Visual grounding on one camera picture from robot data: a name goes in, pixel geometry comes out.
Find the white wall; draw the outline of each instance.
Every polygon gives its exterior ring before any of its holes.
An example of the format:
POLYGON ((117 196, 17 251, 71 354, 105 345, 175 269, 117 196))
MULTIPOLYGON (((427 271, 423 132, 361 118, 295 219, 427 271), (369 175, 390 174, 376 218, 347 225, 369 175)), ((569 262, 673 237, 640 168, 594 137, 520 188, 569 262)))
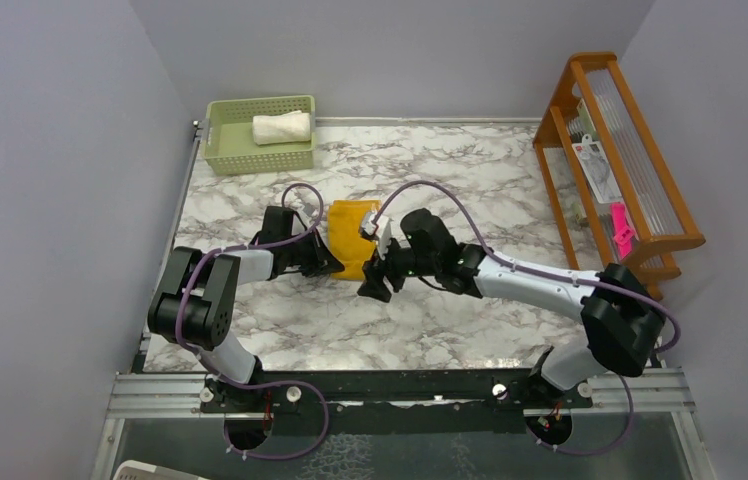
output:
POLYGON ((657 0, 622 69, 707 244, 667 303, 719 478, 748 479, 748 2, 657 0))
POLYGON ((87 478, 191 121, 125 0, 0 2, 0 478, 87 478))
POLYGON ((653 0, 131 0, 197 117, 311 93, 321 116, 539 117, 574 52, 624 53, 653 0))

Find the marble surface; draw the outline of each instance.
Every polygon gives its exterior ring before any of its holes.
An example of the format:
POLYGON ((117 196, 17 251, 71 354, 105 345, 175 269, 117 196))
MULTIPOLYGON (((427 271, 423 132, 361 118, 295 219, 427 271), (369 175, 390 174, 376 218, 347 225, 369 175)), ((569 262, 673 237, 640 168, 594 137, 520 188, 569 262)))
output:
MULTIPOLYGON (((531 125, 319 127, 314 170, 216 177, 198 159, 175 244, 206 250, 249 241, 265 207, 279 204, 294 181, 311 183, 329 203, 383 200, 409 180, 428 179, 456 193, 493 248, 566 266, 534 132, 531 125)), ((574 194, 566 169, 551 157, 559 186, 574 194)), ((291 196, 291 206, 311 221, 314 196, 291 196)), ((458 209, 432 188, 406 191, 388 214, 399 220, 422 206, 441 216, 457 241, 473 241, 458 209)), ((580 230, 572 237, 581 268, 599 267, 591 237, 580 230)), ((415 279, 389 304, 358 297, 358 286, 287 275, 239 287, 232 332, 268 370, 531 366, 548 346, 582 334, 574 320, 545 310, 438 292, 415 279)), ((201 370, 191 354, 153 335, 145 371, 201 370)))

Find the wooden rack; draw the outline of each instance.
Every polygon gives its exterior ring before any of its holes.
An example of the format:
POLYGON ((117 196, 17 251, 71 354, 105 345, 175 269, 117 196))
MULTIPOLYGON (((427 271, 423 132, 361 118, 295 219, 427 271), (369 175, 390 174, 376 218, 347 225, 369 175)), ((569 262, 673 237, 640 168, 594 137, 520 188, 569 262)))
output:
POLYGON ((680 275, 672 252, 699 247, 705 240, 624 80, 615 54, 579 53, 568 60, 533 145, 571 268, 579 269, 580 265, 569 233, 571 213, 566 216, 563 210, 568 205, 560 203, 560 192, 549 167, 548 158, 552 157, 567 160, 566 173, 573 176, 601 262, 620 262, 630 267, 652 295, 661 297, 657 283, 680 275), (611 219, 598 214, 572 147, 572 137, 583 133, 577 111, 581 98, 637 234, 633 250, 624 258, 620 258, 612 240, 611 219))

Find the white towel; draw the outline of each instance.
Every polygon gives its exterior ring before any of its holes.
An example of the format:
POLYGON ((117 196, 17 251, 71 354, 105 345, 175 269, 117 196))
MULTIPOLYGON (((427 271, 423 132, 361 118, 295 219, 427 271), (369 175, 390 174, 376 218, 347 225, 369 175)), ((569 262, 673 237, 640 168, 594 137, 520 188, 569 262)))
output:
POLYGON ((283 115, 253 117, 253 141, 257 145, 272 143, 308 142, 312 139, 308 113, 300 110, 283 115))

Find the yellow cloth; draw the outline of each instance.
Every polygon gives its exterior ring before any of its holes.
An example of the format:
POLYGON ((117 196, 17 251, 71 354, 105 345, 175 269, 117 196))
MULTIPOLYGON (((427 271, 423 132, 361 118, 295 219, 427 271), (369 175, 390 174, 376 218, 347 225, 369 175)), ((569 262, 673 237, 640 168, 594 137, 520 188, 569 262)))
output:
POLYGON ((380 208, 379 200, 337 200, 327 212, 327 243, 330 252, 345 266, 333 278, 364 280, 362 264, 374 253, 374 242, 359 236, 359 224, 366 212, 380 208))

